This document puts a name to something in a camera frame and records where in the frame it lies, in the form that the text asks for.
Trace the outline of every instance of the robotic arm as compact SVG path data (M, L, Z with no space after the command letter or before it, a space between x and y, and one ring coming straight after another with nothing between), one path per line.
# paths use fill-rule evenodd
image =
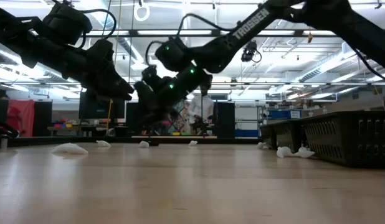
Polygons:
M292 7L302 2L302 9ZM206 21L194 14L185 17L187 16ZM385 68L385 30L354 12L348 0L268 0L259 4L258 9L244 21L238 22L237 27L228 30L228 34L217 37L202 47L188 48L179 35L162 43L155 53L156 57L166 69L179 73L176 78L168 77L165 82L167 84L160 88L136 88L139 96L146 96L140 98L140 103L149 105L152 114L166 111L161 105L173 105L201 82L211 80L211 76L205 78L208 77L206 71L222 72L239 49L276 19L305 23L318 30L330 30L349 43L364 63L367 62L358 50Z
M104 38L88 50L82 49L85 34L92 30L85 14L97 11L112 14L101 9L78 11L67 1L53 2L54 7L43 21L38 17L15 17L0 8L0 43L20 55L22 63L30 68L40 62L98 95L130 100L129 94L134 89L115 71L112 43ZM71 46L81 36L82 45Z

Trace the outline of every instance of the person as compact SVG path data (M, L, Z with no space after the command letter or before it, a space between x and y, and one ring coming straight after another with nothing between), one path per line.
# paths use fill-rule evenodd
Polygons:
M211 88L210 83L201 84L199 86L201 95L195 96L188 106L189 123L191 125L191 134L196 134L197 123L210 124L213 115L213 101L207 95Z

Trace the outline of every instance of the ceiling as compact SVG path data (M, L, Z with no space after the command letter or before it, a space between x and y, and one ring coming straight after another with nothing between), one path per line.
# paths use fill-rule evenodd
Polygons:
M118 27L121 30L151 30L156 31L159 34L157 37L126 37L126 39L133 46L132 58L127 50L122 47L115 38L110 38L114 46L118 46L116 49L115 62L117 72L125 77L127 81L134 82L140 79L141 71L144 69L142 65L142 58L144 57L145 50L148 44L153 40L166 40L166 35L160 34L161 30L170 29L176 30L179 23L185 13L195 13L210 21L216 23L221 27L232 28L236 25L237 21L244 20L250 13L256 9L256 4L261 0L145 0L144 6L149 8L149 15L144 21L141 21L139 17L144 17L146 9L140 9L138 1L111 1L110 10L118 19ZM362 16L366 17L376 25L385 29L385 0L382 0L383 6L379 9L375 9L378 5L377 0L351 0L353 9L355 9ZM107 8L109 0L78 0L73 1L73 4L77 9L94 9L94 8ZM0 6L10 12L11 14L22 16L38 16L43 19L49 12L52 6L51 0L0 0ZM94 13L89 15L92 22L93 29L103 29L103 18L105 14ZM212 29L209 25L197 20L189 19L185 22L183 29ZM309 30L309 27L305 24L293 24L287 21L274 21L267 29L276 30ZM230 96L233 99L262 99L263 95L280 95L283 99L298 99L298 98L310 98L312 96L320 97L320 94L326 95L326 97L334 97L335 93L347 93L348 89L357 90L358 86L326 86L326 85L274 85L278 82L296 82L301 77L307 77L305 80L307 83L330 83L330 82L349 82L349 83L362 83L370 81L374 75L370 74L364 67L363 63L358 63L358 59L354 54L349 55L350 58L344 61L329 61L325 68L321 69L320 73L312 75L310 71L318 69L320 65L327 62L330 57L340 55L343 40L339 37L317 37L315 31L313 41L309 44L307 37L267 37L261 35L255 38L259 46L259 52L262 53L262 61L260 63L243 63L240 58L242 50L238 52L227 68L214 75L215 83L230 82L231 78L236 78L238 82L271 82L270 85L238 85L237 87L230 87L229 85L213 85L212 92L215 93L231 93ZM190 47L201 46L211 41L213 37L187 37L186 43ZM88 44L94 44L98 40L98 37L89 37ZM149 52L150 58L153 59L151 63L158 64L158 73L161 76L174 76L174 73L167 71L161 66L161 64L154 59L153 55L158 46L154 45ZM11 82L11 84L17 85L20 82L38 82L37 78L30 78L35 76L45 76L47 71L50 72L50 82L67 82L59 78L60 74L56 71L52 71L45 66L38 66L35 70L29 70L17 60L17 55L10 52L7 48L0 45L0 73L8 74L9 72L22 73L22 77L16 77L9 75L9 78L5 78L4 75L0 76L1 82ZM371 65L377 67L376 63L370 61ZM30 85L20 84L29 90ZM70 91L76 97L78 95L78 89L80 86L77 83L71 83L66 85L70 88L60 87L54 85L54 88L61 88L65 91Z

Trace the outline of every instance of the table surface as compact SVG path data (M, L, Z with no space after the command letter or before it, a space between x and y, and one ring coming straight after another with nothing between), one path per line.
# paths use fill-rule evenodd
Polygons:
M385 170L243 145L0 152L2 223L385 223Z

